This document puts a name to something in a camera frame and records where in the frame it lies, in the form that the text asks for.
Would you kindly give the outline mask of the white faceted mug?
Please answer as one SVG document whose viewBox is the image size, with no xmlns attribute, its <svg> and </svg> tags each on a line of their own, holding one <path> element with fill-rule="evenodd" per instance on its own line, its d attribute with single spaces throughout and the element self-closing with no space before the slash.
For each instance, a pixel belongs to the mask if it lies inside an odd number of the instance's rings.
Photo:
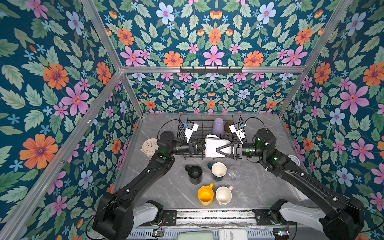
<svg viewBox="0 0 384 240">
<path fill-rule="evenodd" d="M 205 138 L 206 152 L 205 158 L 215 158 L 216 148 L 231 143 L 228 140 L 220 139 L 215 135 L 207 135 Z"/>
</svg>

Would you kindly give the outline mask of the brown textured cup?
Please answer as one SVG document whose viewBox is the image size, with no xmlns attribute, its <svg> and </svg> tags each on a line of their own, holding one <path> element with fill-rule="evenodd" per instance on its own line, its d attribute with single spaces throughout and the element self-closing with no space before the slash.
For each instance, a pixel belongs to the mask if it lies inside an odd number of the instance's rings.
<svg viewBox="0 0 384 240">
<path fill-rule="evenodd" d="M 227 120 L 224 125 L 224 132 L 227 134 L 231 134 L 232 132 L 230 130 L 230 126 L 232 126 L 233 124 L 234 124 L 233 120 Z"/>
</svg>

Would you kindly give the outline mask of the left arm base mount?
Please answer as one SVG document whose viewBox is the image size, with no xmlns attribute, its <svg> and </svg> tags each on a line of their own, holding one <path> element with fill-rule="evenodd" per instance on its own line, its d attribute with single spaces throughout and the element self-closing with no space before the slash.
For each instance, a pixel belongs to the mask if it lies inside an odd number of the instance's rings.
<svg viewBox="0 0 384 240">
<path fill-rule="evenodd" d="M 175 226 L 177 210 L 165 210 L 160 203 L 150 200 L 133 209 L 134 228 Z"/>
</svg>

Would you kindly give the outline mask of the lavender plastic cup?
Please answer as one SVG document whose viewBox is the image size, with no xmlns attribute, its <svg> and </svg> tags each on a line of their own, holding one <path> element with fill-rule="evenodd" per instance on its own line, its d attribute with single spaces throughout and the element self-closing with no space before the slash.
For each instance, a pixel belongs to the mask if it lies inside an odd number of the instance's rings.
<svg viewBox="0 0 384 240">
<path fill-rule="evenodd" d="M 224 135 L 224 120 L 222 118 L 216 118 L 213 123 L 212 134 L 221 138 Z"/>
</svg>

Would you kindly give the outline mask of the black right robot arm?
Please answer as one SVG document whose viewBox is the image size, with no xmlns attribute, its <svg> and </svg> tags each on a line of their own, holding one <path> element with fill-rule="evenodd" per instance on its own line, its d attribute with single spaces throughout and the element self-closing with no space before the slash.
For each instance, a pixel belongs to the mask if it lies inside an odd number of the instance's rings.
<svg viewBox="0 0 384 240">
<path fill-rule="evenodd" d="M 238 143 L 206 144 L 210 153 L 231 159 L 259 157 L 266 171 L 295 187 L 317 207 L 309 208 L 279 200 L 271 207 L 273 219 L 283 218 L 324 233 L 330 240 L 354 240 L 365 225 L 363 203 L 332 191 L 301 169 L 289 156 L 276 149 L 277 138 L 269 129 L 259 129 L 253 143 L 245 143 L 243 130 Z"/>
</svg>

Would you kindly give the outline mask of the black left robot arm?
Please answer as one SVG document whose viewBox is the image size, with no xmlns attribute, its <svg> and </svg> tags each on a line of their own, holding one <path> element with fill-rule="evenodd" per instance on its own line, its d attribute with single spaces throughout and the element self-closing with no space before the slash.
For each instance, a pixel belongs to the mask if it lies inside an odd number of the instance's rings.
<svg viewBox="0 0 384 240">
<path fill-rule="evenodd" d="M 173 132 L 161 133 L 158 148 L 146 168 L 130 183 L 115 193 L 105 193 L 94 216 L 92 229 L 108 240 L 125 240 L 138 226 L 159 220 L 163 206 L 148 201 L 138 207 L 142 195 L 173 166 L 176 155 L 198 155 L 205 150 L 202 140 L 188 143 L 178 139 Z"/>
</svg>

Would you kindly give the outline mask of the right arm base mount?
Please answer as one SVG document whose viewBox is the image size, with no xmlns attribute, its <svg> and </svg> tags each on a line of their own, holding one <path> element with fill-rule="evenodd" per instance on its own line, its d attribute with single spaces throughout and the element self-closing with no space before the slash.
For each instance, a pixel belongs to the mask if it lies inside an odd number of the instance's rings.
<svg viewBox="0 0 384 240">
<path fill-rule="evenodd" d="M 287 200 L 279 199 L 268 209 L 252 209 L 257 224 L 260 226 L 281 226 L 289 224 L 280 213 L 283 204 L 287 202 Z"/>
</svg>

